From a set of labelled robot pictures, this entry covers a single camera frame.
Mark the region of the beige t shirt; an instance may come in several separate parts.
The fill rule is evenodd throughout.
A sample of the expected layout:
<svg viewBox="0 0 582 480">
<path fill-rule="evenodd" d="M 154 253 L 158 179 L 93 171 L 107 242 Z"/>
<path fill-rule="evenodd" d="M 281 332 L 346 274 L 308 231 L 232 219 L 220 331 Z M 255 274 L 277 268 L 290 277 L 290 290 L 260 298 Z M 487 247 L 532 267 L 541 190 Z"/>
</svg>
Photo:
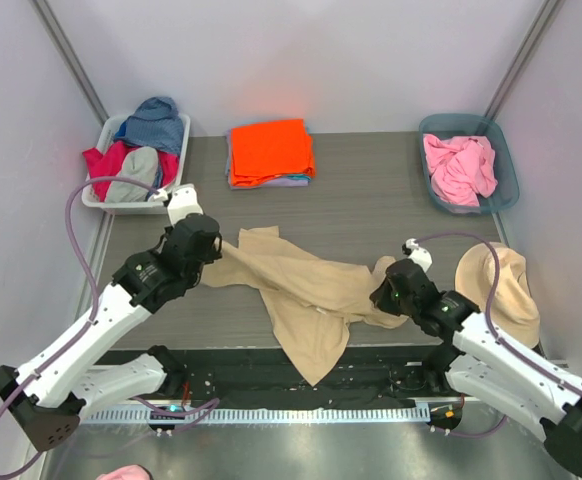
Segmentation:
<svg viewBox="0 0 582 480">
<path fill-rule="evenodd" d="M 370 295 L 395 261 L 375 267 L 320 259 L 280 237 L 276 226 L 242 229 L 238 245 L 222 245 L 222 258 L 204 268 L 202 283 L 246 285 L 260 292 L 273 334 L 310 385 L 317 385 L 347 347 L 349 325 L 395 329 L 407 322 L 378 310 Z"/>
</svg>

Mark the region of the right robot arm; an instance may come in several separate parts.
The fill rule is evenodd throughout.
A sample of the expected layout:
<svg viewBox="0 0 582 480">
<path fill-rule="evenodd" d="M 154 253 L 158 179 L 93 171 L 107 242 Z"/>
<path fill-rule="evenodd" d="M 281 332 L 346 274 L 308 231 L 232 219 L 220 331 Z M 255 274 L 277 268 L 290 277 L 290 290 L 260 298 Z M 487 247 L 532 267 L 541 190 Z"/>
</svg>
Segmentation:
<svg viewBox="0 0 582 480">
<path fill-rule="evenodd" d="M 550 457 L 582 478 L 582 378 L 489 324 L 465 296 L 441 292 L 410 259 L 391 264 L 371 302 L 441 339 L 425 360 L 428 391 L 475 397 L 525 427 Z"/>
</svg>

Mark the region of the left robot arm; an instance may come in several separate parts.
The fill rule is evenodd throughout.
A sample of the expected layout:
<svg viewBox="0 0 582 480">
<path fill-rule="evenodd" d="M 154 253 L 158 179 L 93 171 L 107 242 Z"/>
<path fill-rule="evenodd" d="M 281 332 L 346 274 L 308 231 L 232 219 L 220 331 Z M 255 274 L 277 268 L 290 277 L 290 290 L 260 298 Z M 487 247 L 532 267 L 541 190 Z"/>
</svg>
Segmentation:
<svg viewBox="0 0 582 480">
<path fill-rule="evenodd" d="M 140 395 L 176 397 L 187 381 L 184 364 L 157 345 L 99 373 L 90 368 L 126 333 L 201 279 L 221 257 L 220 226 L 192 213 L 166 228 L 160 245 L 130 256 L 88 311 L 34 359 L 0 366 L 0 397 L 39 452 L 65 442 L 91 415 Z"/>
</svg>

